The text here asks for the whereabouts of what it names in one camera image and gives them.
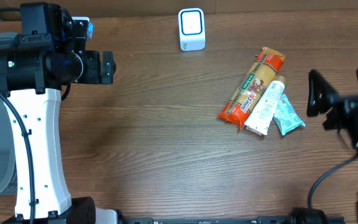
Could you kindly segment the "long orange snack package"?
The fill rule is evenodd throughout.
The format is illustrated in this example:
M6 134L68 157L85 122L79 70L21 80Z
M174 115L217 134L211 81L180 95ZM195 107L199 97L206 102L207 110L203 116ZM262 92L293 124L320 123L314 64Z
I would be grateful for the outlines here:
M262 47L242 83L218 116L242 129L286 57L277 50Z

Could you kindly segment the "white silver tube package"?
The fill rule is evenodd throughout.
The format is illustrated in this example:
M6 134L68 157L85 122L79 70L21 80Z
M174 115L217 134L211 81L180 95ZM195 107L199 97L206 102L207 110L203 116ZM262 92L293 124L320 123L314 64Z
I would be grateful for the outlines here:
M276 75L274 77L245 122L246 129L259 135L267 135L286 84L287 79L284 76Z

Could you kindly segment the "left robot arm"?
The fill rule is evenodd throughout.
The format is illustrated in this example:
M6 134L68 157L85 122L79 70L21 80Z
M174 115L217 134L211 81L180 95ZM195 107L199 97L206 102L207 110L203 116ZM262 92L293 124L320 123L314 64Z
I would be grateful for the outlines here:
M72 84L113 83L113 54L86 50L93 34L87 17L72 17L46 2L25 3L19 10L19 43L0 50L0 98L11 123L17 172L9 223L120 223L116 210L98 208L91 197L71 196L58 125Z

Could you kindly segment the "teal snack packet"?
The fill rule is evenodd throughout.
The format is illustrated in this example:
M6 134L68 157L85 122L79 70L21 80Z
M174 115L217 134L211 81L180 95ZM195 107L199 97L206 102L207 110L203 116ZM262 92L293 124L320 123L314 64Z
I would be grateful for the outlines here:
M287 133L300 126L306 126L306 124L295 112L286 94L283 94L280 97L273 119L275 120L282 136L285 136Z

